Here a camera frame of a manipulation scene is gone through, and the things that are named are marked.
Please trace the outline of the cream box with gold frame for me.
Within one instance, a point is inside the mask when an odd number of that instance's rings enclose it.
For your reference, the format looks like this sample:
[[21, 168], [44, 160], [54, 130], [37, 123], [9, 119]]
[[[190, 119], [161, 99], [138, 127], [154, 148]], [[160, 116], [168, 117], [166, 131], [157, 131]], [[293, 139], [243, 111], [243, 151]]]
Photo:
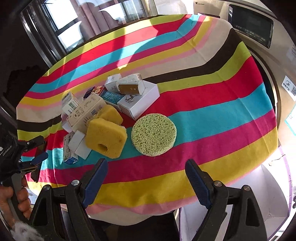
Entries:
[[96, 93], [91, 93], [67, 118], [71, 130], [86, 134], [88, 121], [93, 119], [93, 116], [105, 106], [106, 102], [102, 97]]

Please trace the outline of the yellow rectangular sponge with hole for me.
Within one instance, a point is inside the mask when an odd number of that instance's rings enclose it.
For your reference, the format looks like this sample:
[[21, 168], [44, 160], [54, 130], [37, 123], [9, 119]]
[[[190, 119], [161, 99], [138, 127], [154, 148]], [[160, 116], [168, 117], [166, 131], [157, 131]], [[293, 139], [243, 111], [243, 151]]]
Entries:
[[96, 118], [89, 122], [85, 136], [86, 146], [108, 158], [120, 157], [127, 140], [125, 127]]

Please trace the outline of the teal toothpaste box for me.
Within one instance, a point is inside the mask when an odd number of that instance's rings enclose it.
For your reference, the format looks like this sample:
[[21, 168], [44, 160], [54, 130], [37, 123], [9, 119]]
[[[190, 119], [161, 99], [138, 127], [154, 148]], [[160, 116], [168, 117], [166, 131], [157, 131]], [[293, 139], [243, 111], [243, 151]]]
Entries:
[[100, 96], [107, 104], [110, 104], [114, 107], [117, 107], [118, 102], [124, 98], [124, 95], [122, 94], [110, 92], [105, 89], [102, 91], [102, 93], [100, 93]]

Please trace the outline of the white cube box red logo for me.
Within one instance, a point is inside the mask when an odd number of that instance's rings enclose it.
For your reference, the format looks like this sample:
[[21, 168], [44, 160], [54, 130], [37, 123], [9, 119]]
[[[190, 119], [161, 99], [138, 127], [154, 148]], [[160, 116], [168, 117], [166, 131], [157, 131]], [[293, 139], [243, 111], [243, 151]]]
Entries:
[[107, 77], [107, 80], [104, 85], [106, 87], [107, 91], [119, 93], [117, 82], [119, 80], [121, 80], [121, 78], [122, 78], [122, 76], [120, 73]]

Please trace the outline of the green round sponge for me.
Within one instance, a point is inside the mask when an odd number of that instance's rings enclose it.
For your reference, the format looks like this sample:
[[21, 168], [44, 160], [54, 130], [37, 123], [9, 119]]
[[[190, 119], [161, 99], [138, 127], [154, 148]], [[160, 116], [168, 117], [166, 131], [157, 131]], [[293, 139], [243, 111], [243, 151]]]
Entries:
[[131, 139], [141, 154], [155, 157], [170, 150], [177, 138], [175, 124], [165, 115], [147, 114], [136, 121], [132, 127]]

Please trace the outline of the brown plastic tissue pack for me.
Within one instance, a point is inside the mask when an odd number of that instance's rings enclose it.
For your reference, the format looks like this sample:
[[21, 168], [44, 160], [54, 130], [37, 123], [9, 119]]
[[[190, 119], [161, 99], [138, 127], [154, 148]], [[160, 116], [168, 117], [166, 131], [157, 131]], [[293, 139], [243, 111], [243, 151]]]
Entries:
[[117, 82], [117, 87], [124, 95], [142, 95], [145, 90], [142, 80], [121, 80]]

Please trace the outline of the large white box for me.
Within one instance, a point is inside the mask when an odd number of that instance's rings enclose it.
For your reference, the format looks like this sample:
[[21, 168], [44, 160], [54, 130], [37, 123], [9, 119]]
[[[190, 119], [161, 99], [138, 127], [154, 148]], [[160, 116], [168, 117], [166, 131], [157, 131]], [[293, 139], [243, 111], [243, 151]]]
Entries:
[[160, 96], [156, 84], [144, 81], [144, 85], [142, 95], [125, 95], [118, 102], [120, 111], [133, 120], [137, 120]]

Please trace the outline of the red and yellow small box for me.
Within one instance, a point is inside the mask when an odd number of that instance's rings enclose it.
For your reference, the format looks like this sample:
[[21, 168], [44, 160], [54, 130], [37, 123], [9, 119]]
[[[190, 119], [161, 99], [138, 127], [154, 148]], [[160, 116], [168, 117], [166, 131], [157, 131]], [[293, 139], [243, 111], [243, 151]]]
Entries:
[[101, 95], [104, 92], [104, 90], [106, 90], [105, 86], [100, 85], [100, 86], [94, 87], [92, 92], [95, 94]]

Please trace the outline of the small white blue box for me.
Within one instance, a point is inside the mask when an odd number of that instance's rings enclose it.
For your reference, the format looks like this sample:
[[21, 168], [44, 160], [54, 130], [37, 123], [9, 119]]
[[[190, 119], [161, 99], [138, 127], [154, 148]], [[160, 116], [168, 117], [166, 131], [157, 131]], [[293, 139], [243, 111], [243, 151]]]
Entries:
[[72, 165], [78, 162], [79, 157], [74, 151], [70, 150], [69, 143], [74, 136], [74, 132], [68, 133], [63, 139], [63, 162]]

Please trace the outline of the grey fluffy microphone cover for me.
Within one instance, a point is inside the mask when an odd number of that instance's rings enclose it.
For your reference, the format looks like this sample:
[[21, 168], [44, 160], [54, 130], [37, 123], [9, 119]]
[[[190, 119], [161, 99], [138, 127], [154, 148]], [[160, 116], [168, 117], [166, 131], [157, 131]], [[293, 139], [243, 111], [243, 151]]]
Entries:
[[36, 229], [21, 221], [16, 222], [10, 232], [14, 240], [44, 241]]

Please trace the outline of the white barcode box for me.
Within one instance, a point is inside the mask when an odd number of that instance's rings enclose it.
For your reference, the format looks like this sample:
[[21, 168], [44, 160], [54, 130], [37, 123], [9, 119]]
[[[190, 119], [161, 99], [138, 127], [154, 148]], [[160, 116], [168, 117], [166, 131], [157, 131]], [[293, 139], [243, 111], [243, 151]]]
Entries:
[[62, 111], [70, 115], [79, 106], [79, 100], [72, 92], [68, 92], [62, 98]]

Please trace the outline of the dark blue small box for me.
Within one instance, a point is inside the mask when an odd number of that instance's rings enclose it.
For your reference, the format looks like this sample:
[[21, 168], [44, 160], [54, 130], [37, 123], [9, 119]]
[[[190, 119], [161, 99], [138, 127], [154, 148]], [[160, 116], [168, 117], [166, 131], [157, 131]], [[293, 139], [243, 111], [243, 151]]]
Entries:
[[95, 87], [93, 86], [93, 87], [91, 87], [91, 88], [89, 88], [86, 92], [85, 92], [85, 94], [84, 94], [84, 96], [83, 96], [83, 99], [86, 99], [92, 92], [93, 92], [93, 90], [95, 89]]

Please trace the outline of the striped colourful tablecloth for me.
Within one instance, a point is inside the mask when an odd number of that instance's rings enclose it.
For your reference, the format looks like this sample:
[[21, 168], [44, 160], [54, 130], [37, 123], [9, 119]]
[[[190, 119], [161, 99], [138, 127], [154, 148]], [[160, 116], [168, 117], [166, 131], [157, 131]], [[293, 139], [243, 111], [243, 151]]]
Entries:
[[189, 159], [227, 184], [278, 147], [249, 50], [227, 21], [201, 14], [152, 17], [86, 43], [39, 78], [16, 117], [19, 140], [47, 142], [30, 190], [66, 186], [106, 158], [87, 213], [118, 225], [195, 202]]

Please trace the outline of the champagne washing machine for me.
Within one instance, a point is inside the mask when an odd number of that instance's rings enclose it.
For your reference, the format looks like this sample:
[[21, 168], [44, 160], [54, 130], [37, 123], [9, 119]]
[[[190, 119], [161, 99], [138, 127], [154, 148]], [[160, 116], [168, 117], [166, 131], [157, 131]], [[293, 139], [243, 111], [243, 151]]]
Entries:
[[194, 1], [195, 13], [227, 20], [248, 47], [262, 75], [276, 114], [278, 150], [267, 161], [278, 173], [284, 164], [290, 179], [290, 216], [272, 240], [295, 240], [295, 31], [280, 15], [295, 22], [295, 1]]

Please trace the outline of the window with dark frame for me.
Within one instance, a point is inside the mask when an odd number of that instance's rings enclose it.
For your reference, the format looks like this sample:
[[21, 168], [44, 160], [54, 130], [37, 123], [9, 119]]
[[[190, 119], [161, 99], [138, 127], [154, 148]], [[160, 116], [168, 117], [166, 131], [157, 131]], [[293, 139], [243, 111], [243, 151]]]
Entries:
[[20, 18], [48, 67], [94, 37], [158, 14], [154, 1], [31, 1]]

